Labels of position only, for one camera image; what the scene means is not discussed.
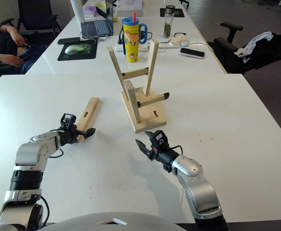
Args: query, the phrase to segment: laptop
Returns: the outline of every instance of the laptop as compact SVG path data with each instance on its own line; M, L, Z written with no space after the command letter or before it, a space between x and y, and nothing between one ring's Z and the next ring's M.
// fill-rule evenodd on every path
M81 23L81 35L83 39L93 36L103 37L113 35L113 0L105 0L107 19Z

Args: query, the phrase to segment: mouse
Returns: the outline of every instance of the mouse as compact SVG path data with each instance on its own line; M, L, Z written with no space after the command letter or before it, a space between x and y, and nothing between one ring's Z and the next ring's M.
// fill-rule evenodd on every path
M84 51L84 48L78 45L70 45L69 47L67 47L65 49L65 54L68 55L74 55L74 54L78 54L79 52Z
M189 41L181 41L180 46L181 47L187 47L189 45Z

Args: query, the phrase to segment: white bottle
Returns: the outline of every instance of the white bottle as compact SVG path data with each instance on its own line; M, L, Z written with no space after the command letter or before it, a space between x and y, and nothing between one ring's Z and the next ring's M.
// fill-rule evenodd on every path
M74 14L77 18L78 23L84 22L81 1L80 0L71 0L71 4L72 4L73 11L74 11Z

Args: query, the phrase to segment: blue cup handle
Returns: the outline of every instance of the blue cup handle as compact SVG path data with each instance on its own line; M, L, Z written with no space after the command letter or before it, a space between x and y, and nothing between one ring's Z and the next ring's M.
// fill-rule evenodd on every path
M140 40L140 31L141 31L141 27L144 27L144 28L145 28L145 37L144 37L144 40L143 40L143 41ZM146 24L143 24L143 23L139 24L139 43L140 43L140 44L145 44L145 43L147 42L147 35L148 35L148 27L147 27L147 25L146 25Z

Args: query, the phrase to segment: red straw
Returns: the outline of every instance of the red straw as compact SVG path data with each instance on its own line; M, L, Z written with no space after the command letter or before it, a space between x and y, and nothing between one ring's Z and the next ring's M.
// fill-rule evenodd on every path
M136 22L136 12L134 11L133 12L133 23L135 23Z

